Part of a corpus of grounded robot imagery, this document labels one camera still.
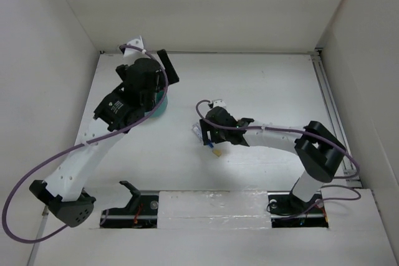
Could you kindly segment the clear glue bottle blue cap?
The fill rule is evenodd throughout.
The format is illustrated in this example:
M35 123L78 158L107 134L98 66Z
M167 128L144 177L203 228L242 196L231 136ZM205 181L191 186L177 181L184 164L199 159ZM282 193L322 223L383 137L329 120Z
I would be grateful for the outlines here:
M202 135L202 131L201 131L201 127L199 123L195 123L192 126L192 131L194 132L194 134L198 137L199 141L201 142L201 144L203 144L203 135ZM214 149L214 145L210 142L207 142L207 147Z

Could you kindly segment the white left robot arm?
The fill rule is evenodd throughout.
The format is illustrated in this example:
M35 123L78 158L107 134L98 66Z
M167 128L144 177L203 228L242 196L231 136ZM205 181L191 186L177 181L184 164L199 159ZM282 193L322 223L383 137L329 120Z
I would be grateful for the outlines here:
M180 80L164 49L157 51L157 59L128 47L123 53L132 54L133 63L115 69L121 82L94 110L81 139L83 146L69 153L48 177L29 186L30 192L69 227L81 225L95 209L97 198L84 186L107 152L133 124L145 121L165 100L168 87Z

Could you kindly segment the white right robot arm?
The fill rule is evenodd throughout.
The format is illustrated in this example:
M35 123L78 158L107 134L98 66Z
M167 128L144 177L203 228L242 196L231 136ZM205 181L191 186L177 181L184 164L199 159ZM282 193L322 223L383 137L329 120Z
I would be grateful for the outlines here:
M303 213L315 202L316 192L333 181L347 152L344 145L318 121L298 127L272 126L252 118L235 119L223 107L213 107L199 120L203 143L228 142L246 147L266 147L296 155L304 172L288 196L276 200L279 216Z

